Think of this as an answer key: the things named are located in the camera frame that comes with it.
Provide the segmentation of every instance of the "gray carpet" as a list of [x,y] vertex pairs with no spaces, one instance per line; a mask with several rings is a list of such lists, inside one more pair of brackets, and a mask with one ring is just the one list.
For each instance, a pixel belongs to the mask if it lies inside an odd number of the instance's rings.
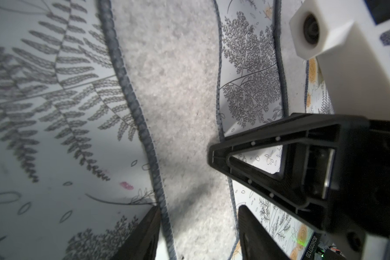
[[173,234],[168,246],[174,244],[179,260],[228,259],[236,230],[227,178],[207,164],[209,144],[219,141],[213,1],[112,0],[111,5],[123,62],[156,150],[160,203],[166,199],[167,208],[163,224]]

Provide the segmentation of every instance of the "black plastic bracket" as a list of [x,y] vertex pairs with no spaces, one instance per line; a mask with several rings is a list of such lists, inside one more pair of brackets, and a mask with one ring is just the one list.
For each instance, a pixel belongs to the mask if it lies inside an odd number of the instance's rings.
[[[275,174],[234,157],[278,145]],[[352,259],[362,256],[352,243],[364,245],[368,234],[390,237],[388,121],[293,114],[212,145],[208,163],[316,232],[336,237]]]
[[155,260],[161,210],[152,207],[111,260]]

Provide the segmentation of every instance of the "tree print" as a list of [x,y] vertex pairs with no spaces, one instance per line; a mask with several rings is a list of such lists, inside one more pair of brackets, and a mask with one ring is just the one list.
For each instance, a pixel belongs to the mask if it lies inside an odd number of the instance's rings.
[[90,228],[79,232],[68,241],[63,260],[108,260],[125,243],[137,225],[136,216],[130,222],[123,216],[114,229],[107,229],[105,233],[94,234]]
[[[270,201],[260,198],[260,216],[261,223],[269,223],[269,225],[264,225],[265,229],[268,231],[270,236],[274,239],[277,237],[279,240],[286,238],[286,232],[290,229],[290,221],[292,217],[283,212],[281,209],[271,204]],[[277,216],[277,211],[282,212],[281,216]]]
[[269,104],[280,99],[281,89],[273,39],[273,28],[255,33],[242,12],[237,18],[225,18],[223,52],[241,74],[221,86],[229,110],[242,127],[265,122]]

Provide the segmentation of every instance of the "screw hole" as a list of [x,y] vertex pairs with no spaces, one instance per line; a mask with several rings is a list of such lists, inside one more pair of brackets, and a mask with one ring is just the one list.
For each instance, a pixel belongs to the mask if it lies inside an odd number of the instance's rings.
[[348,244],[355,252],[361,252],[362,243],[361,239],[357,236],[355,232],[349,232],[347,234]]
[[319,41],[319,25],[318,21],[313,14],[306,17],[303,23],[303,34],[308,43],[314,45]]

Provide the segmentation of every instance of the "white plastic housing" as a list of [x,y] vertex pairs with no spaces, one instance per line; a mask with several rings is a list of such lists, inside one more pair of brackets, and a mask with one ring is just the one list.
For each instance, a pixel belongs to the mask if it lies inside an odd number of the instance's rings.
[[[314,45],[303,34],[311,13]],[[376,25],[363,0],[306,0],[289,24],[297,55],[316,56],[336,114],[390,120],[390,46],[380,41],[390,19]]]

